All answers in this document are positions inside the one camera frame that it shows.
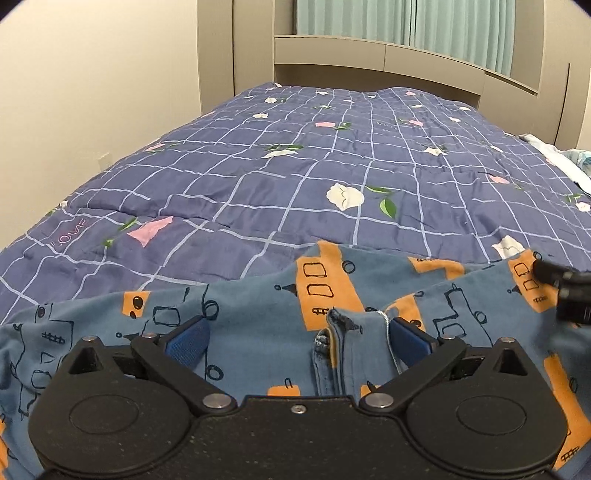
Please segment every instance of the wrinkled fabric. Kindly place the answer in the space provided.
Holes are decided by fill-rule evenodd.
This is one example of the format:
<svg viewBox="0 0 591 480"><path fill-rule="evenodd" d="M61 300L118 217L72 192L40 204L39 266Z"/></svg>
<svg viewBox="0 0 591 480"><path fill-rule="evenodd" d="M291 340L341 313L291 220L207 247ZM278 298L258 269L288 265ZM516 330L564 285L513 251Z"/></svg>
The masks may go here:
<svg viewBox="0 0 591 480"><path fill-rule="evenodd" d="M346 198L327 197L335 185ZM464 103L267 83L119 160L2 251L0 321L38 303L273 273L319 239L487 263L511 236L591 269L591 214L568 201L578 193Z"/></svg>
<svg viewBox="0 0 591 480"><path fill-rule="evenodd" d="M0 327L4 476L40 465L28 418L64 355L85 335L127 345L198 317L209 341L195 373L234 396L363 395L398 374L387 324L405 320L431 336L474 346L515 337L563 406L570 435L556 467L571 479L590 456L591 330L554 320L557 292L538 284L541 251L493 264L407 257L321 241L273 274L169 290L127 291L42 304Z"/></svg>

